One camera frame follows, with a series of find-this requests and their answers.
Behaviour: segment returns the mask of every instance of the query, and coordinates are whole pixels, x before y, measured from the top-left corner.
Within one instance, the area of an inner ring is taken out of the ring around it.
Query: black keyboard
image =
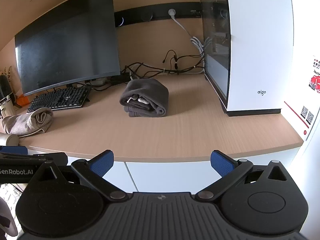
[[[51,110],[82,107],[90,88],[68,87],[36,96],[31,102],[27,113],[36,111],[41,107],[48,107]]]

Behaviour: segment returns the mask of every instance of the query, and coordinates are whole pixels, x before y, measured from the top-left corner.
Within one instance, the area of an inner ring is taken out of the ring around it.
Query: wooden desk
[[[163,75],[169,115],[128,117],[119,98],[125,84],[92,91],[83,108],[54,112],[44,134],[21,140],[29,149],[92,158],[111,149],[116,161],[207,161],[218,149],[232,158],[299,147],[303,141],[281,114],[228,117],[203,74]]]

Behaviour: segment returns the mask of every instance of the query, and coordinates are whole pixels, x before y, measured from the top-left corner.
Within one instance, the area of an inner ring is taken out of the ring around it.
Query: striped cloth
[[[52,120],[51,109],[42,107],[31,113],[3,118],[2,128],[5,133],[26,137],[38,132],[46,132]]]

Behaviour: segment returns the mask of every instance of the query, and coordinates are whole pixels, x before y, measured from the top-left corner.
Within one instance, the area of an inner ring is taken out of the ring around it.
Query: folded gray towel
[[[42,107],[31,113],[3,118],[2,128],[5,133],[26,137],[38,132],[46,132],[52,120],[52,110],[47,107]]]
[[[120,98],[120,104],[130,117],[166,116],[168,103],[168,89],[152,78],[131,80]]]

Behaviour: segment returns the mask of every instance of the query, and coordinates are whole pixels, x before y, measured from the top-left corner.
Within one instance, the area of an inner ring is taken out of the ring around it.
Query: poster
[[[284,117],[303,140],[308,138],[320,108],[320,57],[309,56],[300,70],[291,74]]]

